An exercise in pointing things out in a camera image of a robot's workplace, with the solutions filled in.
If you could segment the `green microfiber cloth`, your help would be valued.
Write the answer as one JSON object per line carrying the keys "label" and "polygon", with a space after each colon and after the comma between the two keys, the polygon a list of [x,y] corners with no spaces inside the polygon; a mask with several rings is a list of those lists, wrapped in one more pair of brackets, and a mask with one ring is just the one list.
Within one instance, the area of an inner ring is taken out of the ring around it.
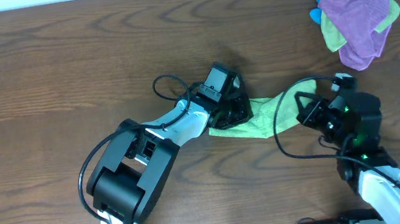
{"label": "green microfiber cloth", "polygon": [[[298,91],[315,93],[317,83],[314,80],[307,80],[292,87],[287,95],[284,96],[280,104],[277,115],[276,132],[284,132],[290,127],[299,123],[296,119],[298,115],[297,104],[294,94]],[[278,102],[283,92],[273,98],[251,98],[250,107],[254,116],[244,124],[234,126],[229,129],[209,130],[212,137],[233,137],[233,138],[270,138],[274,135],[274,114],[278,107]]]}

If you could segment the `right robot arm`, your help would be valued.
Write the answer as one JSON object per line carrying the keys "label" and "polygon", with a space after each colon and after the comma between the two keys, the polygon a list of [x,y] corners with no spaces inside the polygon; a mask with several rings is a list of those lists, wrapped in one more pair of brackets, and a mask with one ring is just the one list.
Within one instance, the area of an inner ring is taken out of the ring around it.
{"label": "right robot arm", "polygon": [[336,91],[333,100],[303,91],[295,99],[297,120],[338,148],[340,177],[372,206],[349,213],[344,224],[400,224],[400,168],[379,144],[381,102],[355,86],[338,86]]}

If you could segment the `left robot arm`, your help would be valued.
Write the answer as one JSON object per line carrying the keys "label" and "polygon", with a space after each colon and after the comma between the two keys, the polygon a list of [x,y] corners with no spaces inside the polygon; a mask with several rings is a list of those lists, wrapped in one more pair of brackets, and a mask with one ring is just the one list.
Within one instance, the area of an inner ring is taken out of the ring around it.
{"label": "left robot arm", "polygon": [[170,112],[150,122],[126,119],[82,164],[80,202],[100,224],[142,224],[184,144],[209,128],[229,129],[253,115],[240,73],[220,63],[205,80],[181,86]]}

